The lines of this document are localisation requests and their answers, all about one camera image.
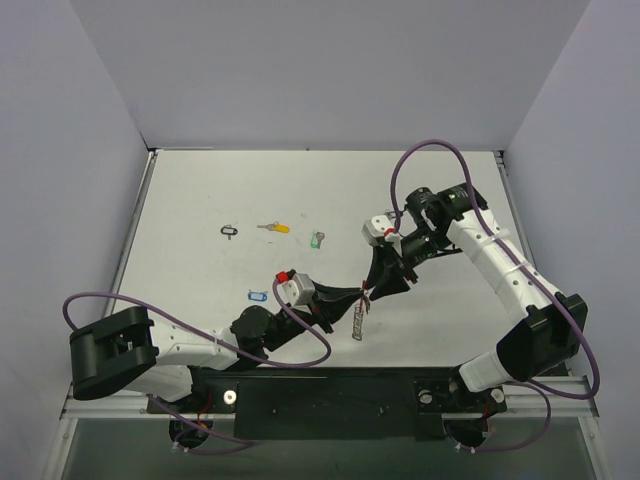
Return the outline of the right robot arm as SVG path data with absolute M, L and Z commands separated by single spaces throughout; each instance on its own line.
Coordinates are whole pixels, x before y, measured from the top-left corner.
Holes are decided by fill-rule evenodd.
M 446 394 L 468 409 L 509 381 L 527 382 L 575 356 L 588 307 L 577 294 L 564 295 L 519 252 L 500 228 L 486 200 L 465 183 L 438 193 L 423 187 L 406 199 L 416 228 L 403 236 L 388 215 L 363 224 L 373 249 L 365 285 L 372 301 L 409 291 L 417 266 L 462 253 L 502 303 L 510 330 L 487 353 L 456 367 Z

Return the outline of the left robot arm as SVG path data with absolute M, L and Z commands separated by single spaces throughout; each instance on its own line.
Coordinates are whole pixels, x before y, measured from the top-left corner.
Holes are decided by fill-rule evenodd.
M 74 399 L 96 400 L 130 390 L 195 411 L 206 397 L 195 369 L 244 372 L 270 364 L 270 353 L 305 332 L 324 341 L 362 297 L 359 288 L 328 287 L 306 276 L 284 282 L 283 288 L 278 312 L 251 305 L 221 329 L 175 322 L 138 300 L 75 329 L 69 338 Z

